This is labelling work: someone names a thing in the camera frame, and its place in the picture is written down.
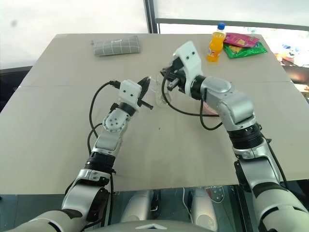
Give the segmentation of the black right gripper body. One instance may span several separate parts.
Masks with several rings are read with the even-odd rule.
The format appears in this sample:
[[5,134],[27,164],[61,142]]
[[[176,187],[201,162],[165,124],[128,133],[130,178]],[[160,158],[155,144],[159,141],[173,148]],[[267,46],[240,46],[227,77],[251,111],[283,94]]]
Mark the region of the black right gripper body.
[[180,58],[176,58],[175,60],[173,60],[171,66],[173,66],[174,73],[178,75],[178,78],[174,81],[168,81],[167,89],[169,91],[172,91],[174,88],[178,87],[178,90],[180,92],[185,92],[186,76],[183,70],[183,62]]

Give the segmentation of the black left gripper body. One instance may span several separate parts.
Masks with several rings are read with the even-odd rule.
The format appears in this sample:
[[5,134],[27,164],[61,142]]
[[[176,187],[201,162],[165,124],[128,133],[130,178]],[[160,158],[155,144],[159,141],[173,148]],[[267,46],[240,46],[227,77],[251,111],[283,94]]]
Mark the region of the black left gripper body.
[[142,103],[141,103],[142,102],[142,98],[146,94],[146,81],[139,81],[138,85],[141,86],[140,96],[138,97],[138,106],[141,107],[141,105],[142,105]]

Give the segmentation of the clear plastic cup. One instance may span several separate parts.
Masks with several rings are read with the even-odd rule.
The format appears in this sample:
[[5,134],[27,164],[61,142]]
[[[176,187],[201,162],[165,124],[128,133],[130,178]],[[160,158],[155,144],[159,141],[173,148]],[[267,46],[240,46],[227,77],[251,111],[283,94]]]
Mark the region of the clear plastic cup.
[[161,87],[162,87],[162,81],[163,76],[161,73],[157,73],[150,77],[150,91],[154,94],[155,103],[160,108],[167,108],[169,105],[165,101]]

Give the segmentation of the pink bowl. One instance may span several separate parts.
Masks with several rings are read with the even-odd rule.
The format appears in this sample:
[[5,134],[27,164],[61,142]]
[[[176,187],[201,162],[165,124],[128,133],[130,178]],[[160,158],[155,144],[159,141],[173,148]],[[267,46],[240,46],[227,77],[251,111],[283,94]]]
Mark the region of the pink bowl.
[[212,109],[206,102],[203,102],[203,113],[206,115],[218,115],[217,112]]

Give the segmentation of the orange soda bottle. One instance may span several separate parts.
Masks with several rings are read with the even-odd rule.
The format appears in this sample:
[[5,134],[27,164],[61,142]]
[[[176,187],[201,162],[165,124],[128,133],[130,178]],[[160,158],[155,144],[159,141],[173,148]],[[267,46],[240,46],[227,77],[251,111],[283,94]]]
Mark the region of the orange soda bottle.
[[209,43],[209,50],[206,56],[207,61],[217,62],[223,50],[226,33],[224,31],[225,23],[221,22],[217,25],[217,30],[212,33],[212,38]]

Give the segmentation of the grey checked pencil case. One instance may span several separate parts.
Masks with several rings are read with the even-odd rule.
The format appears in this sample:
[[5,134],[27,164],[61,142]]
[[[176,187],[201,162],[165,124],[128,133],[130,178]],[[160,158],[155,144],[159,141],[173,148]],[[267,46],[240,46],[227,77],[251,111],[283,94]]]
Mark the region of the grey checked pencil case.
[[126,54],[139,54],[140,42],[137,36],[126,37],[109,41],[95,42],[93,53],[95,56],[114,56]]

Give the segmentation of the green snack bag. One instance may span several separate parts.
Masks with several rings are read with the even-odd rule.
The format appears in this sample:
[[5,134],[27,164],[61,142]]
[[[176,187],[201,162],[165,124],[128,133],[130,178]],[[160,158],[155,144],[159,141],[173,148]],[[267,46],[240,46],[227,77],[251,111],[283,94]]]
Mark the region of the green snack bag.
[[224,43],[224,51],[230,59],[244,58],[267,53],[267,49],[261,42],[256,42],[253,47],[238,47]]

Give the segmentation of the magenta snack bag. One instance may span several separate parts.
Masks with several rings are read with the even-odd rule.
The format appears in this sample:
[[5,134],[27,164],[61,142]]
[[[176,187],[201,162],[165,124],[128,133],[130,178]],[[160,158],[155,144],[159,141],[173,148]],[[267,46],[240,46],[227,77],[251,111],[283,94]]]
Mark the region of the magenta snack bag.
[[257,42],[259,39],[256,37],[230,32],[226,34],[224,40],[224,43],[238,47],[254,47]]

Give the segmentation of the silver rounded robot leg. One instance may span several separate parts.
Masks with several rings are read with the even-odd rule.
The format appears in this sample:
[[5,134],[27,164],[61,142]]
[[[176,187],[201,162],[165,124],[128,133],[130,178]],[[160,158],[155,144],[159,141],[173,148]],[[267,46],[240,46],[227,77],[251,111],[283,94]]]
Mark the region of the silver rounded robot leg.
[[152,190],[137,191],[129,199],[120,222],[147,220],[150,215]]
[[193,189],[191,216],[195,225],[218,232],[219,226],[212,200],[205,189]]

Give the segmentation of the colourful toy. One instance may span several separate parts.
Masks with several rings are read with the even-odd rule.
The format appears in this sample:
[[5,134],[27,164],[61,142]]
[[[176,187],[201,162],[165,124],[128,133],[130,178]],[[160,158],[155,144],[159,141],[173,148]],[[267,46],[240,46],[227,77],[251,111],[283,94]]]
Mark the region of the colourful toy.
[[281,63],[286,62],[292,66],[309,68],[309,47],[283,44],[274,54]]

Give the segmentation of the dark side table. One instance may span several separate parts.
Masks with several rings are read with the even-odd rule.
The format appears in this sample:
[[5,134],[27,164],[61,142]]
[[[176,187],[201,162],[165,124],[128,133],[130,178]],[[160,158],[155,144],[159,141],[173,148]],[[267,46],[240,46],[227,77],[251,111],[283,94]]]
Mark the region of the dark side table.
[[281,64],[294,84],[309,86],[309,68]]

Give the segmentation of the grey robot torso cover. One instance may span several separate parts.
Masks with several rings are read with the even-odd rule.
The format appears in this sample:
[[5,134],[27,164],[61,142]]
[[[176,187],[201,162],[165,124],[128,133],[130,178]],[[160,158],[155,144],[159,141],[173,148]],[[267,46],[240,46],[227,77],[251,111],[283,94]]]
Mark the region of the grey robot torso cover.
[[198,225],[176,220],[139,220],[121,222],[90,232],[214,232]]

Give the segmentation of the black side furniture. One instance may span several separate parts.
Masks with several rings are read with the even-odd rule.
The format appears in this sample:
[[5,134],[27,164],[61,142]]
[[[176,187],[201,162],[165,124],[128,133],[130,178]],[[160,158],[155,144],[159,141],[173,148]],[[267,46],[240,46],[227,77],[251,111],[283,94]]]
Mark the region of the black side furniture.
[[0,112],[17,90],[32,66],[0,70]]

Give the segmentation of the black window post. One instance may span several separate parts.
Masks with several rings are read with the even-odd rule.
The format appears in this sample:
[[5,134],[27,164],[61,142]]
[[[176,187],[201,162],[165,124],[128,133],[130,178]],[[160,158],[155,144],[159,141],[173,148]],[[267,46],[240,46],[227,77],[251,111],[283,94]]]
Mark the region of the black window post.
[[157,0],[143,0],[143,3],[144,3],[148,33],[159,34],[160,25],[156,21],[158,15]]

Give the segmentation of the black window rail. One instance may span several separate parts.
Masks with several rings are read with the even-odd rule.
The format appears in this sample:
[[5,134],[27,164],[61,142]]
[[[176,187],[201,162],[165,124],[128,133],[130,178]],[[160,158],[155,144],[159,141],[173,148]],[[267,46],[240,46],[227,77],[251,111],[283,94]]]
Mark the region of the black window rail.
[[261,23],[261,22],[177,19],[177,18],[155,18],[155,21],[157,24],[212,25],[212,26],[223,22],[227,26],[234,26],[234,27],[274,28],[274,29],[291,29],[291,30],[309,31],[309,26],[287,25],[287,24],[276,24],[276,23]]

